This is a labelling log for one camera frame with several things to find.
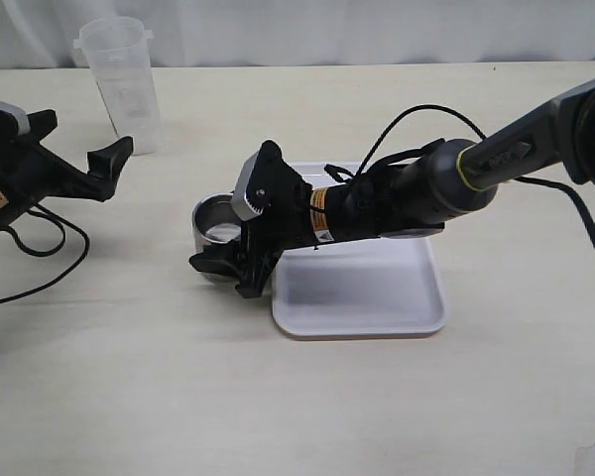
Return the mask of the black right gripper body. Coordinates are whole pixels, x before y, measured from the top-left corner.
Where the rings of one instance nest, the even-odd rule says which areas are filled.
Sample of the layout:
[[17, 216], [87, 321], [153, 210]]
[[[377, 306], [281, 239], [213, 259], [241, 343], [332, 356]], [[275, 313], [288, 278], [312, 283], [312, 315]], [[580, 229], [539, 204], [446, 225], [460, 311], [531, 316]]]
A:
[[264, 141], [259, 150], [252, 184], [256, 204], [263, 213], [242, 222], [240, 244], [246, 271], [236, 285], [243, 298], [258, 298], [286, 250], [308, 247], [314, 243], [309, 224], [310, 196], [313, 186], [287, 164], [280, 146]]

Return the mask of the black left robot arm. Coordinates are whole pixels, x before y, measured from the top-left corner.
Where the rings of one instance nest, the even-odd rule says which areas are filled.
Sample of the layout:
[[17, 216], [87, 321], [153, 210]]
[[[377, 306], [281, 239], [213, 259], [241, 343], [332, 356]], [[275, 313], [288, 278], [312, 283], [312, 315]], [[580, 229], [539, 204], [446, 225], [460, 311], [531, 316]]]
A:
[[53, 109], [27, 113], [0, 101], [0, 231], [47, 197], [104, 202], [115, 194], [133, 139], [88, 152], [83, 172], [42, 144], [57, 126]]

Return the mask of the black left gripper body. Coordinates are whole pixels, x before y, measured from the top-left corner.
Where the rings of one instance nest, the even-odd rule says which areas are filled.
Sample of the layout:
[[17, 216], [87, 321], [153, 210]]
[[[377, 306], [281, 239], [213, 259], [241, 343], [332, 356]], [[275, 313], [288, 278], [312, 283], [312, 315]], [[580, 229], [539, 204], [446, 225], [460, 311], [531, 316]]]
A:
[[0, 232], [47, 197], [104, 202], [115, 194], [117, 183], [90, 176], [42, 142], [15, 144], [10, 126], [0, 122]]

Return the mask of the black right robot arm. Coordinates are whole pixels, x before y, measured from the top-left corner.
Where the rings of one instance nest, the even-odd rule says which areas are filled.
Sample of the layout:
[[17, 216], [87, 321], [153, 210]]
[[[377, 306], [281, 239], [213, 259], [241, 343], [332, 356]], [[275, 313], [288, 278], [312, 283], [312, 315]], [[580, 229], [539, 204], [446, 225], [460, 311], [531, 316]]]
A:
[[560, 93], [476, 141], [437, 139], [377, 158], [356, 171], [325, 166], [332, 185], [316, 187], [263, 142], [244, 164], [228, 207], [237, 234], [208, 239], [190, 257], [198, 272], [234, 282], [258, 298], [289, 250], [377, 238], [424, 238], [454, 218], [491, 203], [507, 181], [537, 183], [537, 172], [563, 165], [573, 201], [595, 250], [595, 222], [576, 192], [595, 186], [595, 78]]

